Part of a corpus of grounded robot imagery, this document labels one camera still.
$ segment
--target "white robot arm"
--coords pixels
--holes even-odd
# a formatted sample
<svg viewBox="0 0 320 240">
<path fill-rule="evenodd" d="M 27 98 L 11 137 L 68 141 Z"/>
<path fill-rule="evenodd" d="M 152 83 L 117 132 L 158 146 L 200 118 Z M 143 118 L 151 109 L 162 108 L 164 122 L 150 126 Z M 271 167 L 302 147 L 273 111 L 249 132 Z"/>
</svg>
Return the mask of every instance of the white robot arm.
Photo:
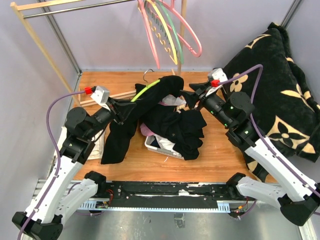
<svg viewBox="0 0 320 240">
<path fill-rule="evenodd" d="M 208 110 L 228 129 L 229 141 L 255 159 L 281 185 L 272 186 L 237 173 L 227 182 L 233 188 L 234 196 L 251 197 L 270 204 L 280 209 L 290 222 L 303 226 L 320 205 L 319 185 L 300 172 L 267 137 L 262 136 L 251 114 L 255 109 L 251 103 L 253 97 L 250 100 L 244 92 L 234 92 L 225 102 L 216 95 L 224 82 L 235 79 L 228 80 L 221 68 L 210 72 L 208 78 L 208 82 L 189 85 L 195 92 L 182 92 L 188 106 L 193 108 L 199 101 L 197 109 Z"/>
<path fill-rule="evenodd" d="M 86 92 L 93 93 L 91 97 L 102 108 L 92 116 L 82 107 L 68 112 L 65 122 L 67 138 L 59 151 L 59 161 L 25 212 L 16 212 L 12 218 L 20 232 L 33 239 L 58 239 L 63 225 L 81 204 L 92 196 L 99 197 L 106 192 L 106 177 L 91 171 L 63 198 L 71 180 L 86 163 L 95 146 L 96 140 L 92 141 L 92 138 L 112 121 L 122 124 L 136 104 L 110 98 L 109 91 L 102 86 L 87 88 Z"/>
</svg>

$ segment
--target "wooden floor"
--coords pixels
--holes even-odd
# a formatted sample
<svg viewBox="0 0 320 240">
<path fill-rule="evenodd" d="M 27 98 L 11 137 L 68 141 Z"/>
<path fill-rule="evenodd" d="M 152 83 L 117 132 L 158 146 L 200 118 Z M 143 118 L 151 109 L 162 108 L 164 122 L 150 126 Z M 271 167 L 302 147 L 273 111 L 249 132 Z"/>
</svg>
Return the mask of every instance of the wooden floor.
<svg viewBox="0 0 320 240">
<path fill-rule="evenodd" d="M 170 72 L 149 72 L 146 79 L 149 83 L 156 79 L 171 75 Z M 183 72 L 184 89 L 191 90 L 189 83 L 207 81 L 207 72 Z M 80 81 L 80 89 L 88 86 L 105 86 L 110 94 L 119 94 L 135 90 L 135 83 L 144 84 L 143 72 L 84 72 Z M 100 107 L 86 107 L 91 115 Z M 203 145 L 199 148 L 200 155 L 196 160 L 181 160 L 147 150 L 145 138 L 138 127 L 131 139 L 129 150 L 123 162 L 101 165 L 100 159 L 88 160 L 75 176 L 76 180 L 93 170 L 113 181 L 170 181 L 170 182 L 226 182 L 233 174 L 240 172 L 247 176 L 253 175 L 247 170 L 241 152 L 234 147 L 225 136 L 226 130 L 205 109 L 201 110 L 207 123 L 203 129 Z M 268 176 L 268 182 L 274 182 Z"/>
</svg>

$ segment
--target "yellow hanger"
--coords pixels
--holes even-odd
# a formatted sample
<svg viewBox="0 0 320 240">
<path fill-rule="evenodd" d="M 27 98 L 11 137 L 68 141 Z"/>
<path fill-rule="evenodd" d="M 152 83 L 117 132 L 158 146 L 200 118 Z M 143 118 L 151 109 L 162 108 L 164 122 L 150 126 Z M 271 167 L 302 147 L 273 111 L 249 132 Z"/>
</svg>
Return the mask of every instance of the yellow hanger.
<svg viewBox="0 0 320 240">
<path fill-rule="evenodd" d="M 149 20 L 149 24 L 150 24 L 151 30 L 153 32 L 155 32 L 155 35 L 156 35 L 157 38 L 159 38 L 159 41 L 160 41 L 161 45 L 164 45 L 165 51 L 167 53 L 169 53 L 169 56 L 172 59 L 172 61 L 174 62 L 174 64 L 178 65 L 178 58 L 177 58 L 177 51 L 176 51 L 176 48 L 175 48 L 175 44 L 174 44 L 174 41 L 173 41 L 173 39 L 171 37 L 171 33 L 170 33 L 169 29 L 168 29 L 168 26 L 167 26 L 167 23 L 166 23 L 164 17 L 162 16 L 161 12 L 159 11 L 157 5 L 152 0 L 145 0 L 144 2 L 145 3 L 148 2 L 153 7 L 153 9 L 155 10 L 156 14 L 158 15 L 158 17 L 159 17 L 159 19 L 161 21 L 161 23 L 160 23 L 161 25 L 159 26 L 159 29 L 162 32 L 163 32 L 163 29 L 165 30 L 166 37 L 169 40 L 169 44 L 170 44 L 172 50 L 169 47 L 166 47 L 166 41 L 164 39 L 161 39 L 161 34 L 159 32 L 155 32 L 157 30 L 157 28 L 156 28 L 156 26 L 152 26 L 152 22 Z M 155 14 L 154 13 L 152 14 L 152 12 L 150 10 L 148 11 L 148 9 L 149 9 L 148 6 L 146 6 L 146 5 L 144 5 L 144 6 L 147 7 L 146 8 L 146 12 L 151 14 L 151 17 L 154 19 L 154 21 L 156 23 L 158 23 L 159 20 L 155 16 Z"/>
</svg>

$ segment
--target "hanger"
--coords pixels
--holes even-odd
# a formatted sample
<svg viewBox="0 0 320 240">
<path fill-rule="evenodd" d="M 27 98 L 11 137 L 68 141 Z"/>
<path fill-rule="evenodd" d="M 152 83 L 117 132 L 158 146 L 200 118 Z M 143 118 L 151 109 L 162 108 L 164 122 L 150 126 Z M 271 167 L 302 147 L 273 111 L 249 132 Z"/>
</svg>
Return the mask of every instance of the hanger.
<svg viewBox="0 0 320 240">
<path fill-rule="evenodd" d="M 180 34 L 178 34 L 179 39 L 182 41 L 182 43 L 188 48 L 188 50 L 192 53 L 193 56 L 195 57 L 200 57 L 202 54 L 202 46 L 201 43 L 195 34 L 195 32 L 192 30 L 190 25 L 187 23 L 187 21 L 180 15 L 180 13 L 175 9 L 175 0 L 171 0 L 171 4 L 168 5 L 165 3 L 163 0 L 161 0 L 161 3 L 163 4 L 164 7 L 166 7 L 171 13 L 173 13 L 179 20 L 180 22 L 185 26 L 185 28 L 189 31 L 189 33 L 192 35 L 196 45 L 197 45 L 197 52 L 190 46 L 190 44 L 182 37 Z"/>
<path fill-rule="evenodd" d="M 179 54 L 177 55 L 177 57 L 178 57 L 178 59 L 180 60 L 180 63 L 181 63 L 181 64 L 184 64 L 184 61 L 185 61 L 185 60 L 184 60 L 184 53 L 183 53 L 183 51 L 182 51 L 182 47 L 181 47 L 181 44 L 180 44 L 180 41 L 179 41 L 179 37 L 178 37 L 178 33 L 177 33 L 177 31 L 176 31 L 175 25 L 174 25 L 174 23 L 172 22 L 172 19 L 171 19 L 171 17 L 170 17 L 169 14 L 168 14 L 167 9 L 162 5 L 162 2 L 159 1 L 159 0 L 155 0 L 155 3 L 161 7 L 161 9 L 162 9 L 163 12 L 164 12 L 164 15 L 165 15 L 165 16 L 167 17 L 167 19 L 168 19 L 168 22 L 169 22 L 169 23 L 167 23 L 166 25 L 167 25 L 168 29 L 173 32 L 173 36 L 174 36 L 175 43 L 176 43 L 175 46 L 177 47 L 177 50 L 178 50 L 178 52 L 179 52 Z"/>
<path fill-rule="evenodd" d="M 145 71 L 144 72 L 144 74 L 143 74 L 143 81 L 145 81 L 146 82 L 146 86 L 148 86 L 148 81 L 145 79 L 145 76 L 146 76 L 146 74 L 147 74 L 147 72 L 149 72 L 149 71 L 152 71 L 153 73 L 155 72 L 155 71 L 153 71 L 153 69 L 152 68 L 149 68 L 147 71 Z"/>
<path fill-rule="evenodd" d="M 138 1 L 138 9 L 139 9 L 139 11 L 140 11 L 140 13 L 142 15 L 142 20 L 143 20 L 143 24 L 144 24 L 144 27 L 145 27 L 146 35 L 147 35 L 147 38 L 148 38 L 148 41 L 149 41 L 149 45 L 151 47 L 151 51 L 152 51 L 156 66 L 157 66 L 158 69 L 160 69 L 158 53 L 157 53 L 157 50 L 156 50 L 156 45 L 155 45 L 154 38 L 152 37 L 152 31 L 151 31 L 151 28 L 149 26 L 148 16 L 147 16 L 147 13 L 146 13 L 146 10 L 145 10 L 144 2 L 143 2 L 143 0 L 137 0 L 137 1 Z"/>
<path fill-rule="evenodd" d="M 158 33 L 156 32 L 156 30 L 157 30 L 156 26 L 151 27 L 151 30 L 155 32 L 155 35 L 157 38 L 159 38 L 160 43 L 162 45 L 164 45 L 165 51 L 167 53 L 169 53 L 170 58 L 172 59 L 174 64 L 178 65 L 177 51 L 176 51 L 176 47 L 174 45 L 174 41 L 173 41 L 173 39 L 171 37 L 171 33 L 167 27 L 167 23 L 166 23 L 164 17 L 162 16 L 161 12 L 159 11 L 157 5 L 152 0 L 144 0 L 144 7 L 146 8 L 146 12 L 148 13 L 148 15 L 151 16 L 152 19 L 154 19 L 155 24 L 158 24 L 159 29 L 162 30 L 162 32 L 163 32 L 163 29 L 165 30 L 166 35 L 164 35 L 164 36 L 166 36 L 166 38 L 168 39 L 172 50 L 169 47 L 166 47 L 166 41 L 161 39 L 161 34 L 159 32 Z M 158 15 L 158 18 L 156 18 L 156 15 L 151 11 L 150 7 L 152 7 L 155 10 L 156 14 Z"/>
<path fill-rule="evenodd" d="M 160 79 L 148 84 L 148 81 L 145 79 L 145 76 L 146 74 L 149 72 L 149 71 L 152 71 L 152 72 L 155 72 L 153 71 L 151 68 L 148 69 L 147 71 L 144 72 L 143 74 L 143 81 L 145 81 L 147 84 L 146 86 L 140 91 L 138 92 L 132 99 L 131 99 L 131 102 L 135 102 L 142 94 L 144 94 L 148 89 L 152 88 L 154 85 L 158 84 L 160 82 Z"/>
</svg>

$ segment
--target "metal rod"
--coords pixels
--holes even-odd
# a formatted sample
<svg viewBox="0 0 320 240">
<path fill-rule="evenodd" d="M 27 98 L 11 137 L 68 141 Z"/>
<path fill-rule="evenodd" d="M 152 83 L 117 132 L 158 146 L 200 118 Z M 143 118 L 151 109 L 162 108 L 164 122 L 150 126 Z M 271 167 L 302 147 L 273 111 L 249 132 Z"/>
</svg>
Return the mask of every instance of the metal rod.
<svg viewBox="0 0 320 240">
<path fill-rule="evenodd" d="M 45 0 L 37 0 L 37 2 L 44 3 Z M 42 7 L 42 11 L 44 13 L 51 12 L 51 10 L 48 6 Z M 65 54 L 67 55 L 68 59 L 70 60 L 70 63 L 73 65 L 74 70 L 78 73 L 78 75 L 81 74 L 82 71 L 79 67 L 79 64 L 77 63 L 75 56 L 71 52 L 71 49 L 70 49 L 64 35 L 62 34 L 55 17 L 53 15 L 48 15 L 48 16 L 46 16 L 46 18 L 47 18 L 50 26 L 52 27 L 53 32 L 55 33 L 56 37 L 58 38 L 58 41 L 60 42 Z"/>
<path fill-rule="evenodd" d="M 294 0 L 286 13 L 284 19 L 282 20 L 281 26 L 285 29 L 289 26 L 291 20 L 293 19 L 294 15 L 297 13 L 298 8 L 301 6 L 304 0 Z"/>
<path fill-rule="evenodd" d="M 108 1 L 108 2 L 103 2 L 103 3 L 98 3 L 98 4 L 87 5 L 87 6 L 78 6 L 78 7 L 68 8 L 68 9 L 63 9 L 63 10 L 27 15 L 27 16 L 24 16 L 23 18 L 24 19 L 31 19 L 31 18 L 42 17 L 42 16 L 47 16 L 47 15 L 62 14 L 62 13 L 67 13 L 67 12 L 72 12 L 72 11 L 77 11 L 77 10 L 82 10 L 82 9 L 91 9 L 91 8 L 112 5 L 112 4 L 120 4 L 120 3 L 131 2 L 131 1 L 135 1 L 135 0 Z"/>
</svg>

